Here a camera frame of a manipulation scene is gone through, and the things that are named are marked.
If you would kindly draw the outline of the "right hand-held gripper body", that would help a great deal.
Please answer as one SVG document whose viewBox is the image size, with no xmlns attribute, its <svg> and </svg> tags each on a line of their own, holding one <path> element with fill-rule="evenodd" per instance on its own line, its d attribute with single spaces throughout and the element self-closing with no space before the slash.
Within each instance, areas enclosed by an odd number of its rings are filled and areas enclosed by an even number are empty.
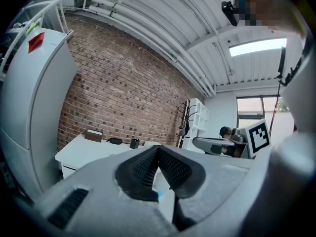
<svg viewBox="0 0 316 237">
<path fill-rule="evenodd" d="M 270 134 L 265 121 L 258 121 L 248 127 L 234 128 L 229 137 L 235 146 L 242 147 L 241 158 L 255 158 L 265 147 L 271 145 Z"/>
</svg>

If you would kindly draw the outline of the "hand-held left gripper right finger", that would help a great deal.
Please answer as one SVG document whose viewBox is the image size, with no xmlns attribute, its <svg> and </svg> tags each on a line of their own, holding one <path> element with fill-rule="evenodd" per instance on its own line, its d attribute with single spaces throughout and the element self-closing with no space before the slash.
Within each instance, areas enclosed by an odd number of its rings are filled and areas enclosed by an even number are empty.
<svg viewBox="0 0 316 237">
<path fill-rule="evenodd" d="M 174 191 L 173 219 L 160 232 L 238 232 L 253 192 L 241 189 L 255 161 L 158 147 L 158 165 Z"/>
</svg>

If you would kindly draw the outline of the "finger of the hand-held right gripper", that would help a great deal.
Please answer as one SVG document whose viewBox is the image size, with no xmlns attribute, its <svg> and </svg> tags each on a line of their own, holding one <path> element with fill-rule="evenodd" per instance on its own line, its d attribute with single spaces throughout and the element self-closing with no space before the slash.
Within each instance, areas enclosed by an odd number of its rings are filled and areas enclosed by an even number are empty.
<svg viewBox="0 0 316 237">
<path fill-rule="evenodd" d="M 196 137 L 193 139 L 193 145 L 211 155 L 234 155 L 235 153 L 235 144 L 224 138 Z"/>
</svg>

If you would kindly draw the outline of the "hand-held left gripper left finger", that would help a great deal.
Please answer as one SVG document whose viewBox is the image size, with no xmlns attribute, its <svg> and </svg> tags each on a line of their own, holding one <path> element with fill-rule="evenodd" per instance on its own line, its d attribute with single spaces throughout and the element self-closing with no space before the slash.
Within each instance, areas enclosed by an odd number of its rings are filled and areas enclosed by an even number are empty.
<svg viewBox="0 0 316 237">
<path fill-rule="evenodd" d="M 168 237 L 177 232 L 152 189 L 158 146 L 95 160 L 60 181 L 35 210 L 56 237 Z"/>
</svg>

